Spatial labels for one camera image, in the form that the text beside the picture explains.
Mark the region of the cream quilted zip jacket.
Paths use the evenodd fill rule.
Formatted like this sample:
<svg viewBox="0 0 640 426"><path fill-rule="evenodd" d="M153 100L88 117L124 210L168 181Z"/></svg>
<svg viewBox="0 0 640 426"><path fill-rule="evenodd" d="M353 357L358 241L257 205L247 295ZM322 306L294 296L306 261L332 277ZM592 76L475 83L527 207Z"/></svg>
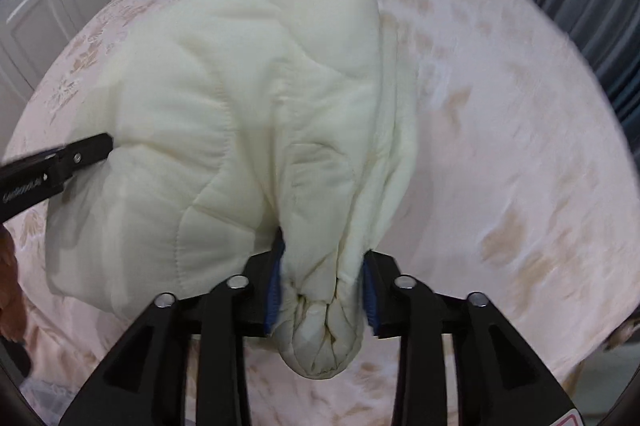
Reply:
<svg viewBox="0 0 640 426"><path fill-rule="evenodd" d="M418 154L416 69L378 0L180 0L107 60L72 137L114 148L50 201L50 289L137 316L282 235L273 340L308 378L362 342L360 269Z"/></svg>

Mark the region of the pink floral bed cover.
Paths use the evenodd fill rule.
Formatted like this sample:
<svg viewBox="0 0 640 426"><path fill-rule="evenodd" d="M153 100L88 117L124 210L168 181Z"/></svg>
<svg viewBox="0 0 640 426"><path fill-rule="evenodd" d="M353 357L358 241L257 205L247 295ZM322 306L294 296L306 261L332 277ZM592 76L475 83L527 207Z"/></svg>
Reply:
<svg viewBox="0 0 640 426"><path fill-rule="evenodd" d="M79 139L77 112L130 32L180 0L111 0L44 74L4 160ZM639 189L610 102L570 38L532 0L378 0L416 69L418 154L375 250L436 292L480 290L559 380L639 301ZM132 323L50 289L50 202L10 220L17 333L32 372L21 392L56 424ZM247 344L257 425L385 425L398 343L363 318L344 371L308 378L274 343Z"/></svg>

